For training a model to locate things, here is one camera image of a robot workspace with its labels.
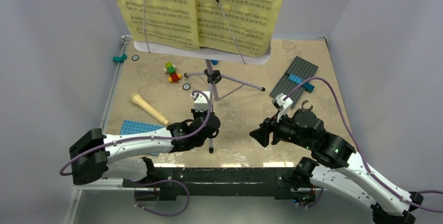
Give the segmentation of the lilac tripod music stand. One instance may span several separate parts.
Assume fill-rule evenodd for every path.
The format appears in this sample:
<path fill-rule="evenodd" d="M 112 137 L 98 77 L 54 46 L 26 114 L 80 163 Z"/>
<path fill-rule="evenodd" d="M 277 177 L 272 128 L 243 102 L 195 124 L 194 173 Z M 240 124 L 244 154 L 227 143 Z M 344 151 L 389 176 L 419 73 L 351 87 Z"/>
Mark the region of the lilac tripod music stand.
<path fill-rule="evenodd" d="M 219 0 L 216 0 L 217 5 L 219 5 L 222 14 L 225 16 L 223 7 L 220 4 Z M 145 8 L 146 8 L 146 0 L 143 0 L 143 31 L 145 31 L 145 20 L 146 20 L 146 12 L 145 12 Z M 146 46 L 148 49 L 148 52 L 150 53 L 150 47 L 149 47 L 149 43 L 147 42 L 147 36 L 146 33 L 144 32 L 144 36 L 145 36 L 145 42 L 146 42 Z M 259 91 L 264 92 L 266 90 L 266 88 L 264 87 L 260 87 L 254 84 L 251 84 L 249 82 L 245 82 L 227 75 L 223 75 L 219 70 L 214 70 L 213 68 L 213 63 L 211 60 L 205 59 L 205 63 L 206 63 L 206 69 L 203 72 L 200 73 L 184 73 L 184 76 L 189 78 L 191 76 L 199 76 L 201 77 L 202 75 L 205 75 L 207 77 L 207 85 L 210 91 L 210 95 L 211 98 L 213 98 L 214 101 L 220 101 L 222 99 L 224 99 L 225 97 L 233 94 L 234 92 L 238 91 L 239 89 L 241 89 L 244 86 L 250 87 L 250 88 L 254 88 L 257 89 Z M 229 81 L 235 82 L 240 84 L 240 86 L 238 86 L 237 88 L 235 88 L 234 90 L 228 92 L 227 94 L 223 95 L 223 96 L 219 96 L 218 94 L 218 90 L 217 90 L 217 84 L 222 80 L 222 79 L 228 79 Z M 213 138 L 209 139 L 209 148 L 208 151 L 210 154 L 212 154 L 214 152 L 214 144 L 213 144 Z"/>

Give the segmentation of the cream yellow microphone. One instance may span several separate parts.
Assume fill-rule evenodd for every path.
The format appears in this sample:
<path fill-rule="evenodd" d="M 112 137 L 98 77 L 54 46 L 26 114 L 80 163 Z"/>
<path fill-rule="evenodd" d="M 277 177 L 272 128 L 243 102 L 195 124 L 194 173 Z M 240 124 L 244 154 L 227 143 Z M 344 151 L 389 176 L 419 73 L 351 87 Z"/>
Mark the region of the cream yellow microphone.
<path fill-rule="evenodd" d="M 132 93 L 130 95 L 130 100 L 133 104 L 139 106 L 162 125 L 168 126 L 170 124 L 170 121 L 153 106 L 151 106 L 147 101 L 145 101 L 140 94 Z"/>

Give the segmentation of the yellow sheet music page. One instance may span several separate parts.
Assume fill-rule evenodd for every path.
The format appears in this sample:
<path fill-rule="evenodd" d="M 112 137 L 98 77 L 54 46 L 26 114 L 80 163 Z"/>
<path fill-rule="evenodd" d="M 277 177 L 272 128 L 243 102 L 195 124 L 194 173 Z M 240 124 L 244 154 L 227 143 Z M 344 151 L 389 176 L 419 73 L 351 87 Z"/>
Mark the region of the yellow sheet music page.
<path fill-rule="evenodd" d="M 269 48 L 283 0 L 196 0 L 201 47 L 249 57 Z"/>
<path fill-rule="evenodd" d="M 196 0 L 116 0 L 135 41 L 200 48 Z"/>

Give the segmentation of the black desktop microphone stand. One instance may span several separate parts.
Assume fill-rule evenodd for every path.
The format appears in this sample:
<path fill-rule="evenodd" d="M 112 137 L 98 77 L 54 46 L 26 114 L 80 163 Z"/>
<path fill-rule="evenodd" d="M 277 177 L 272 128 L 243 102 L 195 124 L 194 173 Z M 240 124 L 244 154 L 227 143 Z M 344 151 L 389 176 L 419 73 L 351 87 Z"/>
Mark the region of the black desktop microphone stand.
<path fill-rule="evenodd" d="M 308 100 L 304 100 L 301 104 L 301 109 L 303 111 L 312 111 L 313 105 Z"/>

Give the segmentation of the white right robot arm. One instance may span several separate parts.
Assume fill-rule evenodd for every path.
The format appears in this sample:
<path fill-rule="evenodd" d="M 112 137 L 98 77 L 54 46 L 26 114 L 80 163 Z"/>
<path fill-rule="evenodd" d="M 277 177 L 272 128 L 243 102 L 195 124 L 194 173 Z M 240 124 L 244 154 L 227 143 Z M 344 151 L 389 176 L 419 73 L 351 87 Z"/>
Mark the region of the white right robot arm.
<path fill-rule="evenodd" d="M 375 169 L 365 166 L 361 154 L 342 137 L 328 132 L 324 122 L 308 110 L 292 117 L 266 118 L 249 134 L 261 146 L 280 141 L 311 152 L 282 180 L 294 186 L 321 187 L 372 211 L 374 223 L 414 223 L 412 211 L 423 202 L 418 192 L 408 192 L 385 177 L 374 179 Z"/>

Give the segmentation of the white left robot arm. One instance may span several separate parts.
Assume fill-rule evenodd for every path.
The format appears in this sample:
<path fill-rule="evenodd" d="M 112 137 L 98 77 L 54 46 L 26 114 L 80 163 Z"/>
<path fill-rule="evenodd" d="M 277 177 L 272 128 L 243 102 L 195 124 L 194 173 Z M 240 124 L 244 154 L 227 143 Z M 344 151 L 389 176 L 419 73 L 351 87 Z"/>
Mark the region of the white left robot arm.
<path fill-rule="evenodd" d="M 189 151 L 218 135 L 221 122 L 214 112 L 191 112 L 193 119 L 147 133 L 104 135 L 100 128 L 89 130 L 69 148 L 73 183 L 122 178 L 143 187 L 153 185 L 156 171 L 147 154 Z"/>

